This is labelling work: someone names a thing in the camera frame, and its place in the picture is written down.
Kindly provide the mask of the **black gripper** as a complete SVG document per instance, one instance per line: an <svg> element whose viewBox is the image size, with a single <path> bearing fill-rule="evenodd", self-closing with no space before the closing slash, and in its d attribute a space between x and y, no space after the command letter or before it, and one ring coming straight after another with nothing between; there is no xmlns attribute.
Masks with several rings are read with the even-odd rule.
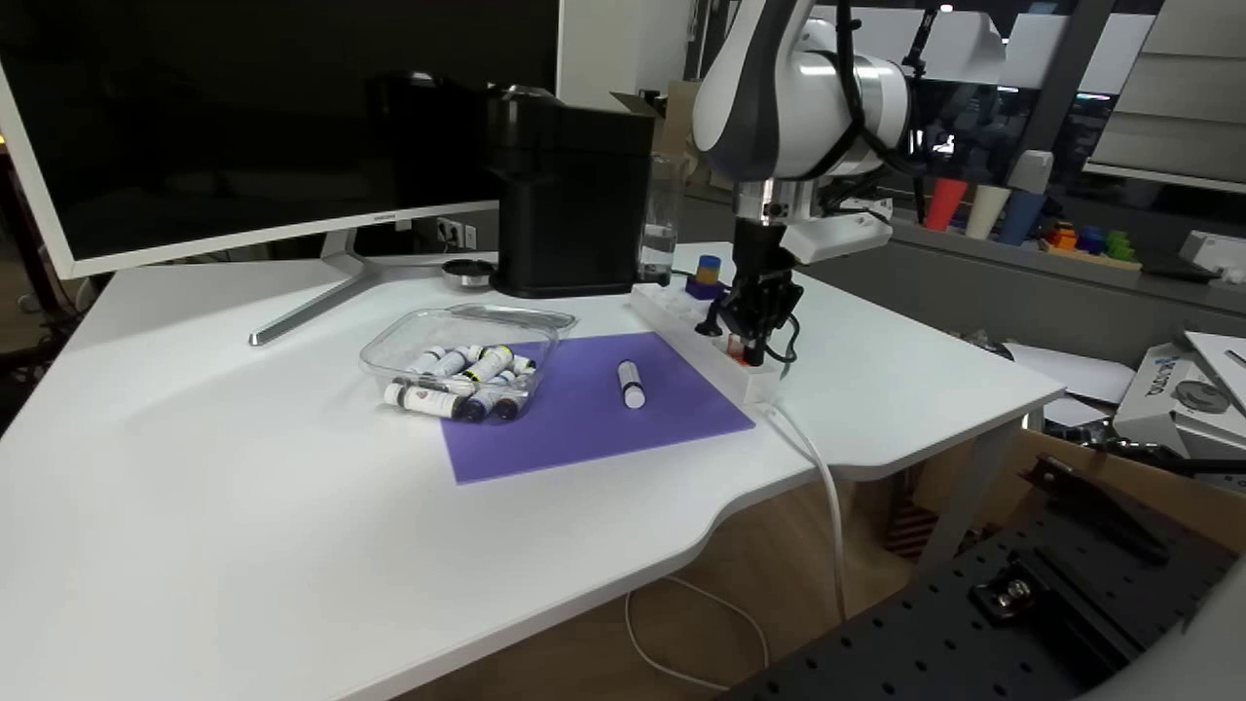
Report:
<svg viewBox="0 0 1246 701"><path fill-rule="evenodd" d="M800 296L800 289L789 280L794 257L781 251L781 225L741 219L733 262L733 289L708 302L696 335L724 335L729 306L733 328L742 332L742 362L764 362L764 332L774 332Z"/></svg>

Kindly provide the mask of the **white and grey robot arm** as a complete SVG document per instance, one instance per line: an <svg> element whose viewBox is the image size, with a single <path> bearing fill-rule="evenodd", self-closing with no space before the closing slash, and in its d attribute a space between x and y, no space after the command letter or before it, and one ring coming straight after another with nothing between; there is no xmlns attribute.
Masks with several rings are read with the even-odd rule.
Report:
<svg viewBox="0 0 1246 701"><path fill-rule="evenodd" d="M825 180L873 177L903 139L905 77L854 47L854 12L835 3L833 42L805 42L812 0L741 0L699 77L694 139L737 187L729 293L699 335L729 335L747 366L789 362L772 335L794 317L794 270L881 251L890 236L886 200L847 200L817 214Z"/></svg>

